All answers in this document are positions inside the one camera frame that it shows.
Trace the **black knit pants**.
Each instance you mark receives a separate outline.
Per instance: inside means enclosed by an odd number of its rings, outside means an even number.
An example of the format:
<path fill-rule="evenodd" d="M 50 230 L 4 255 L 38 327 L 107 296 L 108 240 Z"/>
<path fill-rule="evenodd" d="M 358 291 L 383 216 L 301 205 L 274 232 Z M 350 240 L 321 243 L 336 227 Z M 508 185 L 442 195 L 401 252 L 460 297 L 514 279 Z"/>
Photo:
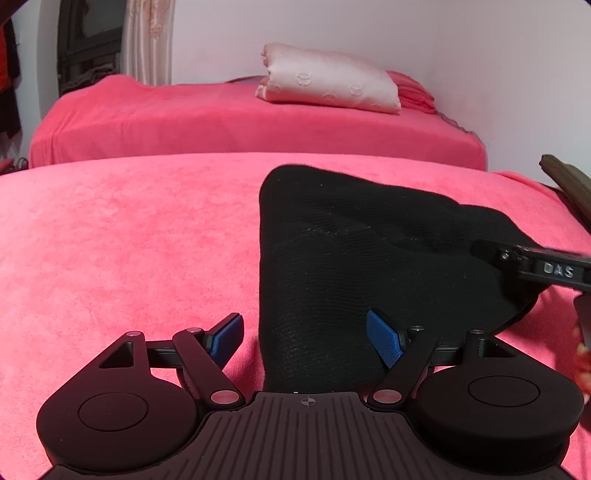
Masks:
<path fill-rule="evenodd" d="M 498 333 L 541 293 L 473 255 L 477 240 L 528 246 L 505 214 L 446 196 L 301 165 L 259 191 L 259 346 L 271 392 L 358 391 L 384 363 L 366 333 L 377 309 L 455 346 Z"/>

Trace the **brown cushion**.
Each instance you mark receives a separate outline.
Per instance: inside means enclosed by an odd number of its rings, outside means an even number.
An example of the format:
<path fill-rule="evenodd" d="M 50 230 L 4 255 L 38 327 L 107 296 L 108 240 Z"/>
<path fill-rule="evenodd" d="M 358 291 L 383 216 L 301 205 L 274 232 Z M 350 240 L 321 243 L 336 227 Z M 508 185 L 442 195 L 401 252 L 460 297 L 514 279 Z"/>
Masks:
<path fill-rule="evenodd" d="M 581 214 L 590 220 L 591 179 L 574 165 L 564 163 L 554 155 L 544 154 L 539 165 Z"/>

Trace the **folded red blanket stack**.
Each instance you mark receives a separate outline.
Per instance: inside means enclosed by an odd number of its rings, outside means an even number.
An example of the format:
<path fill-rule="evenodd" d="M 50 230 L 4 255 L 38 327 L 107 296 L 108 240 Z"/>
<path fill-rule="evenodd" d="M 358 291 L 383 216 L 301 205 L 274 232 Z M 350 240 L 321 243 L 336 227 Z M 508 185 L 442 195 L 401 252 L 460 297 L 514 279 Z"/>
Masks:
<path fill-rule="evenodd" d="M 401 72 L 388 71 L 388 74 L 398 87 L 403 108 L 421 111 L 426 114 L 438 113 L 435 97 L 420 82 Z"/>

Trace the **far pink bed cover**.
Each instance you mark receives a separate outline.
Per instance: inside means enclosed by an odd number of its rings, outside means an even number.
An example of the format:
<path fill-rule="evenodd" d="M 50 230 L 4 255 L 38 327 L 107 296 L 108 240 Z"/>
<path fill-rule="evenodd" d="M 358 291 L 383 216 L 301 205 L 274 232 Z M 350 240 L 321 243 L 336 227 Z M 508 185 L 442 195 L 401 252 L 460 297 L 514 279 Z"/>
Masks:
<path fill-rule="evenodd" d="M 61 97 L 34 133 L 33 167 L 194 153 L 407 158 L 486 170 L 480 139 L 437 114 L 398 115 L 256 98 L 248 83 L 147 86 L 125 75 Z"/>

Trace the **hanging clothes on rack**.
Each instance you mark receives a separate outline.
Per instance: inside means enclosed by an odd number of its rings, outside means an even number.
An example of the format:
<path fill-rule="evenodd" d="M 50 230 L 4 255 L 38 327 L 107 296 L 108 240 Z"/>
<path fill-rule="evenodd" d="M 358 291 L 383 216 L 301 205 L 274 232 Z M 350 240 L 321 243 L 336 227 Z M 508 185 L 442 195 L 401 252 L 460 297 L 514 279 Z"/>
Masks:
<path fill-rule="evenodd" d="M 15 91 L 16 81 L 20 77 L 20 63 L 14 27 L 11 20 L 8 20 L 1 27 L 0 54 L 1 133 L 11 139 L 21 131 Z"/>

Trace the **folded pale pink quilt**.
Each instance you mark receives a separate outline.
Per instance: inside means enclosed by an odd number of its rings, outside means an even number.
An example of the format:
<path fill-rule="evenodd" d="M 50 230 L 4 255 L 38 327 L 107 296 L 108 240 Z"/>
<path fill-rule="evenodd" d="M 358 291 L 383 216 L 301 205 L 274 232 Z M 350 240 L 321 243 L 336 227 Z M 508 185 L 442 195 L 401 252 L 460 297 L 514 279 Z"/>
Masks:
<path fill-rule="evenodd" d="M 263 47 L 266 76 L 256 96 L 397 115 L 399 90 L 386 70 L 356 56 L 273 42 Z"/>

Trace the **pink floral curtain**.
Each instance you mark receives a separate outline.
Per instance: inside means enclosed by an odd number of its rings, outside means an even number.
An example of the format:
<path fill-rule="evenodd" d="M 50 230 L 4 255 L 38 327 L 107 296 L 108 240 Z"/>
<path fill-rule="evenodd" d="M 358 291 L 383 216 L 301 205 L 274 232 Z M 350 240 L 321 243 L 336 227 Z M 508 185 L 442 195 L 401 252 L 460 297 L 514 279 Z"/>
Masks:
<path fill-rule="evenodd" d="M 128 0 L 121 73 L 150 86 L 171 83 L 174 0 Z"/>

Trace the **dark window frame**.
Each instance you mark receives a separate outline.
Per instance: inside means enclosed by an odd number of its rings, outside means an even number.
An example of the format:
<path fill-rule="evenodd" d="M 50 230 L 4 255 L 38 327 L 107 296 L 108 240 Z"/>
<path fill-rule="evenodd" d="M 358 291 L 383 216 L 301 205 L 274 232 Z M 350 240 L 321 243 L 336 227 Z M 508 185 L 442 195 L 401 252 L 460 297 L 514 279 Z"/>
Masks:
<path fill-rule="evenodd" d="M 125 0 L 63 0 L 57 40 L 59 96 L 120 72 Z"/>

